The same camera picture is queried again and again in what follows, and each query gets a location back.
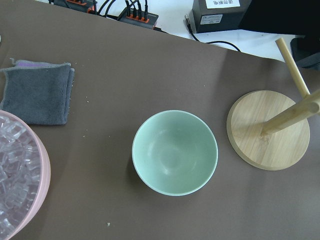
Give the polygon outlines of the wooden cup stand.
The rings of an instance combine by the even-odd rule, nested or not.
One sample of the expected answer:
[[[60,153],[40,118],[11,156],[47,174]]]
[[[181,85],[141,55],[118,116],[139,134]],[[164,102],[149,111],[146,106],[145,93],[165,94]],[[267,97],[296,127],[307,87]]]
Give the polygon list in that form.
[[[320,92],[310,93],[285,41],[276,45],[302,97],[257,90],[241,96],[232,105],[226,121],[229,142],[248,164],[278,171],[296,164],[310,142],[308,118],[320,112]]]

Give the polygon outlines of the pink bowl of ice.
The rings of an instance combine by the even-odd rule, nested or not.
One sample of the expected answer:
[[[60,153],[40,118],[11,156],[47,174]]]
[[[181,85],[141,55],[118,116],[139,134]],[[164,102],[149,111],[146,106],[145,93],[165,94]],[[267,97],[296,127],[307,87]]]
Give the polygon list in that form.
[[[20,118],[0,112],[0,238],[21,231],[42,206],[51,164],[36,133]]]

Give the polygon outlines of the green ceramic bowl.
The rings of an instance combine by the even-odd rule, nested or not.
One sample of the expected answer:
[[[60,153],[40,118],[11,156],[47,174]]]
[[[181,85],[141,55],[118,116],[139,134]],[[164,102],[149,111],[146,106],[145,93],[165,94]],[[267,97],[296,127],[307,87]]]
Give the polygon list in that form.
[[[201,189],[218,163],[218,144],[199,117],[182,110],[166,110],[148,118],[132,143],[137,175],[152,190],[185,196]]]

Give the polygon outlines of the grey folded cloth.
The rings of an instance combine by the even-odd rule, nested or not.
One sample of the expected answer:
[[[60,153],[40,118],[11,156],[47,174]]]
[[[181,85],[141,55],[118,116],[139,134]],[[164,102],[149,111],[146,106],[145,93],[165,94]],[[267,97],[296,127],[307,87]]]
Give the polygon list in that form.
[[[75,76],[71,64],[29,60],[12,64],[0,70],[5,77],[1,110],[31,125],[66,124]]]

